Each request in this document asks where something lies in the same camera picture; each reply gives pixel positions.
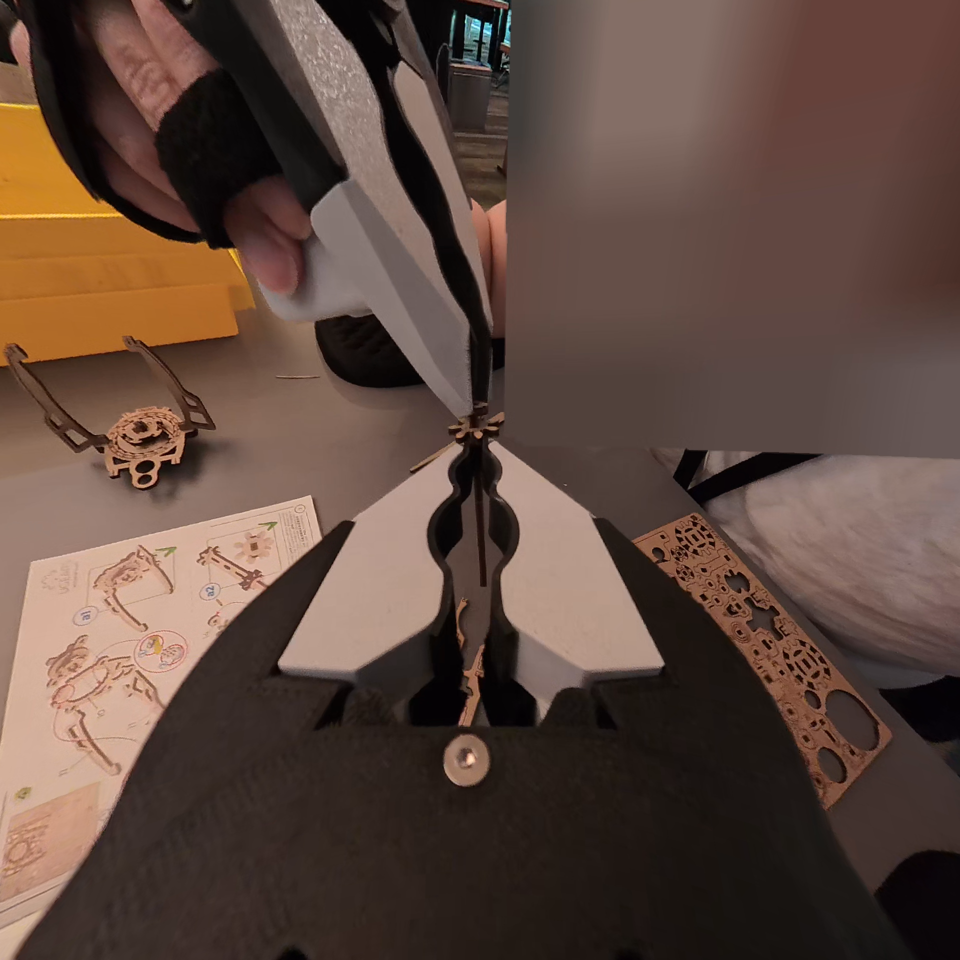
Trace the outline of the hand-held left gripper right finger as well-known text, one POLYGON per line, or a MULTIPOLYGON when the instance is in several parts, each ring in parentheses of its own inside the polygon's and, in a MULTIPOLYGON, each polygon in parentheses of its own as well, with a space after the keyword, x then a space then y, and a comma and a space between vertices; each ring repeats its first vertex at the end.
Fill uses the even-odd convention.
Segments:
POLYGON ((503 611, 518 634, 509 673, 534 697, 537 721, 569 688, 662 674, 665 662, 594 517, 500 442, 496 493, 517 523, 500 575, 503 611))

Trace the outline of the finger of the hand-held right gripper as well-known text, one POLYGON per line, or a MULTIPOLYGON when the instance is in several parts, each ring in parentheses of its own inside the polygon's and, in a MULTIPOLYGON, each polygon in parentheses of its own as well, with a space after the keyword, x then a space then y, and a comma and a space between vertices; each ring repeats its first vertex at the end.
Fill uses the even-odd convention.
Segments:
POLYGON ((388 135, 390 33, 363 2, 231 2, 236 23, 260 52, 218 51, 309 209, 304 275, 293 294, 263 292, 292 322, 378 318, 433 394, 453 389, 423 334, 450 319, 426 224, 409 198, 388 135))
POLYGON ((438 267, 438 291, 452 303, 451 317, 422 338, 453 389, 448 409, 456 417, 479 417, 489 409, 493 316, 471 203, 454 159, 446 108, 406 4, 383 2, 382 14, 397 56, 388 70, 390 153, 430 236, 427 264, 438 267))

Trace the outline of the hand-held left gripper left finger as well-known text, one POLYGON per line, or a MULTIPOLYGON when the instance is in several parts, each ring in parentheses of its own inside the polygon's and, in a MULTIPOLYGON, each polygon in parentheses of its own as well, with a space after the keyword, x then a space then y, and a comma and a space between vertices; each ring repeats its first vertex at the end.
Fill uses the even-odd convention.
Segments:
POLYGON ((278 661, 281 672, 375 688, 415 724, 462 713, 450 550, 470 453, 453 446, 359 513, 278 661))

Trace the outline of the small wooden gear part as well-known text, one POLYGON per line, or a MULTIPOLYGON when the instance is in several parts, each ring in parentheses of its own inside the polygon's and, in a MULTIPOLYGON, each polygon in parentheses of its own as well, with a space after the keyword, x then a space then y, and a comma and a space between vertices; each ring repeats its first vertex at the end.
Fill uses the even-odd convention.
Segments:
POLYGON ((498 438, 504 422, 503 412, 491 414, 488 404, 478 403, 470 414, 448 427, 448 434, 451 442, 474 447, 498 438))

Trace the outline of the person's left forearm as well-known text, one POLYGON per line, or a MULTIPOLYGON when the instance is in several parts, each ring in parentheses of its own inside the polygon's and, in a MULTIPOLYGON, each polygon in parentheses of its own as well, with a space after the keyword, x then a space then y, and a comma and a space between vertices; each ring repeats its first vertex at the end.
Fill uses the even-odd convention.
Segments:
POLYGON ((475 199, 470 203, 491 307, 498 310, 504 305, 506 297, 507 203, 502 200, 488 211, 475 199))

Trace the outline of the laser-cut wooden parts sheet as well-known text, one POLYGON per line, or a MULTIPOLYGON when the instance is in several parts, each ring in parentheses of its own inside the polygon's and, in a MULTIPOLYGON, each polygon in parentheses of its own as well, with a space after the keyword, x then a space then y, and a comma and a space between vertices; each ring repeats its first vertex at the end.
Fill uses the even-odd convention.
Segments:
POLYGON ((692 512, 633 543, 745 657, 829 809, 891 741, 889 727, 702 515, 692 512))

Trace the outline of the partly built wooden model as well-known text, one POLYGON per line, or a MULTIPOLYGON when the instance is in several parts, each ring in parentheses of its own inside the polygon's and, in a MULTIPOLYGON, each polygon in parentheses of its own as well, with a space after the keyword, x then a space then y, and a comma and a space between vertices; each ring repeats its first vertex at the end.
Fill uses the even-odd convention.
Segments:
POLYGON ((178 464, 184 455, 186 439, 200 430, 214 430, 215 423, 198 396, 186 390, 169 366, 135 337, 123 337, 124 346, 140 355, 154 376, 167 387, 178 411, 149 406, 123 414, 105 434, 94 434, 68 414, 52 394, 26 366, 27 354, 16 343, 5 345, 7 366, 21 387, 32 396, 44 413, 46 426, 74 452, 93 448, 103 454, 110 477, 128 470, 136 489, 154 486, 165 463, 178 464))

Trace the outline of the person's right hand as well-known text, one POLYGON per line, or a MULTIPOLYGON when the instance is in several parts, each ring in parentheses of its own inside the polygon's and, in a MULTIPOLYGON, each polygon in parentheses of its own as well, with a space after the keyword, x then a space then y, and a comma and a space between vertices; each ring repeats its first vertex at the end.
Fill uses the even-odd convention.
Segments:
MULTIPOLYGON (((163 2, 70 2, 70 12, 94 147, 109 184, 151 216, 198 232, 162 171, 156 135, 189 87, 217 69, 226 71, 163 2)), ((24 22, 14 22, 8 44, 34 83, 24 22)), ((224 208, 222 222, 230 249, 263 289, 282 295, 297 289, 312 228, 282 169, 238 193, 224 208)))

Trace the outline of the grey trash can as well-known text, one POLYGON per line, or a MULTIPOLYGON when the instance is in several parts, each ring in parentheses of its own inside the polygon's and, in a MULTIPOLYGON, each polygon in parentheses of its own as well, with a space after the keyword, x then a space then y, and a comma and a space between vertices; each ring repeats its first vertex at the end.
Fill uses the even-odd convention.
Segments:
POLYGON ((447 106, 455 132, 486 129, 493 71, 480 62, 454 59, 449 66, 447 106))

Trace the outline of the long ornate wooden part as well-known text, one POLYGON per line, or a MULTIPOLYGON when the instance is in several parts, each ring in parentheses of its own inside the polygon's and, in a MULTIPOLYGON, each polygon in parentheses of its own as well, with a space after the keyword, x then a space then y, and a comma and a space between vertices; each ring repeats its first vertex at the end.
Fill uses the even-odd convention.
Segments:
MULTIPOLYGON (((469 603, 470 601, 466 597, 463 597, 455 610, 457 639, 462 654, 465 654, 467 650, 467 638, 462 627, 461 619, 469 603)), ((458 726, 461 728, 468 728, 474 724, 475 715, 481 704, 480 681, 484 676, 484 649, 485 644, 481 643, 470 666, 464 666, 462 669, 461 690, 464 695, 464 702, 458 720, 458 726)))

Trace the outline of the stack of yellow bins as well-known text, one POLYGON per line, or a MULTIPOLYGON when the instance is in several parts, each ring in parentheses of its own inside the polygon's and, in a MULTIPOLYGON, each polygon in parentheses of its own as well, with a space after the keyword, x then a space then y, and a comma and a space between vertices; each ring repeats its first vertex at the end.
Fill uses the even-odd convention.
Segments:
POLYGON ((255 301, 235 256, 90 198, 36 106, 1 107, 1 344, 31 360, 229 337, 255 301))

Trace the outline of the black textured wrist rest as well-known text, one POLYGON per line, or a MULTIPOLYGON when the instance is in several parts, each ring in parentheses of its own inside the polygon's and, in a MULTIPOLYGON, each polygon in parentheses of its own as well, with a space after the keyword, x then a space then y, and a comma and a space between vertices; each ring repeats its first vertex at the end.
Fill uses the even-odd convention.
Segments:
POLYGON ((318 320, 314 330, 325 365, 346 383, 369 389, 425 383, 374 315, 318 320))

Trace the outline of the printed instruction sheet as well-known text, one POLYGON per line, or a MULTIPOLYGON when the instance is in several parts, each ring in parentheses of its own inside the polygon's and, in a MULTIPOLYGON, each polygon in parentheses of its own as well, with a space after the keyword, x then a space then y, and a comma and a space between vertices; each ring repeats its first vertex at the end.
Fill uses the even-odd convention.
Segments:
POLYGON ((54 899, 186 675, 320 537, 304 496, 31 564, 2 732, 2 927, 54 899))

